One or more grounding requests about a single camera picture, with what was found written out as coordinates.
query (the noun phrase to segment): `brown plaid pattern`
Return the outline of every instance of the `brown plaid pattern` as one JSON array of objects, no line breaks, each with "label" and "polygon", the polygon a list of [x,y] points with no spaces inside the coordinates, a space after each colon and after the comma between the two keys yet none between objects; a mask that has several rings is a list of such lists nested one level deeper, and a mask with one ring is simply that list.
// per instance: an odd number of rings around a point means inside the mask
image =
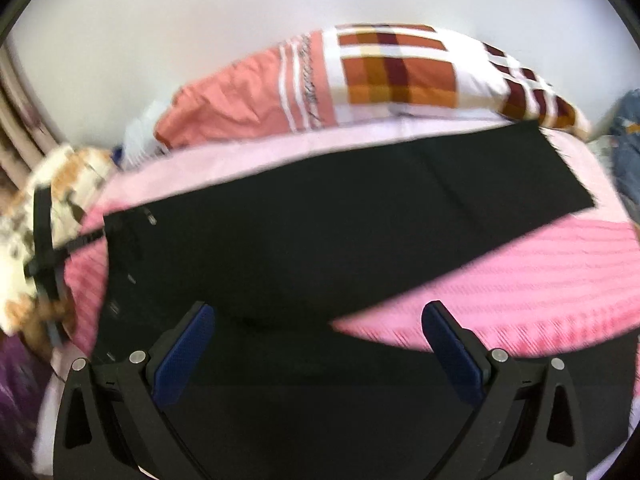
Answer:
[{"label": "brown plaid pattern", "polygon": [[[509,95],[504,102],[504,107],[500,110],[502,115],[510,119],[522,120],[527,113],[527,109],[530,112],[537,109],[538,122],[543,124],[548,118],[549,110],[546,103],[547,99],[550,99],[556,103],[556,115],[550,118],[552,122],[549,127],[563,129],[574,126],[577,115],[575,108],[554,92],[540,88],[540,79],[533,70],[529,68],[519,68],[519,72],[524,76],[524,78],[522,78],[520,74],[515,73],[515,70],[509,67],[507,56],[503,51],[489,44],[483,44],[486,51],[491,56],[495,56],[490,60],[490,63],[503,74],[511,76],[504,78],[509,86]],[[530,89],[537,107],[533,106],[532,103],[527,103],[525,85]]]},{"label": "brown plaid pattern", "polygon": [[[431,37],[425,37],[424,32],[431,33]],[[360,49],[359,55],[342,58],[350,104],[406,103],[455,108],[455,70],[448,61],[431,59],[433,50],[446,52],[444,44],[433,36],[436,31],[428,25],[339,28],[338,44]]]}]

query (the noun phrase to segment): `black fabric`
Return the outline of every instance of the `black fabric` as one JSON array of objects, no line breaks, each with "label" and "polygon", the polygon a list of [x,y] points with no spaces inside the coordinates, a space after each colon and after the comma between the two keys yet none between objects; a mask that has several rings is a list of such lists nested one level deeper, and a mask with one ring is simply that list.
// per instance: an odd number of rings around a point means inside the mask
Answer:
[{"label": "black fabric", "polygon": [[[469,408],[433,355],[328,322],[591,205],[521,123],[318,156],[140,206],[106,219],[94,360],[148,349],[207,301],[215,336],[168,416],[214,478],[423,478]],[[630,407],[634,350],[611,344],[571,364],[580,406],[610,437],[588,436],[593,463],[624,437]]]}]

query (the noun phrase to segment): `curtain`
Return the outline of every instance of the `curtain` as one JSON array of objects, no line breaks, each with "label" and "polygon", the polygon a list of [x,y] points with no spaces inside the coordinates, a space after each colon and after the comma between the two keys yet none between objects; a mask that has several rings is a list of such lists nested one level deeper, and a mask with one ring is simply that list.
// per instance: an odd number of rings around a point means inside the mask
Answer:
[{"label": "curtain", "polygon": [[0,212],[31,171],[58,145],[20,84],[5,44],[0,46]]}]

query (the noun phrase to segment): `pink bedsheet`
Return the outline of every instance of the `pink bedsheet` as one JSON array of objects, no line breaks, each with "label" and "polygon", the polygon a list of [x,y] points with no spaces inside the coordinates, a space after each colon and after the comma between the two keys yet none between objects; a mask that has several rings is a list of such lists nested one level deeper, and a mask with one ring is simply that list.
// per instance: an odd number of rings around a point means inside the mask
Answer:
[{"label": "pink bedsheet", "polygon": [[[115,210],[209,186],[292,160],[370,144],[504,124],[400,118],[299,136],[209,144],[114,177],[83,228]],[[420,311],[442,300],[489,347],[522,356],[584,348],[640,325],[640,248],[626,213],[587,147],[546,131],[597,207],[559,219],[415,290],[334,322],[337,330],[387,344],[426,348]],[[75,343],[91,352],[107,280],[104,241],[75,254],[66,281],[78,306]]]}]

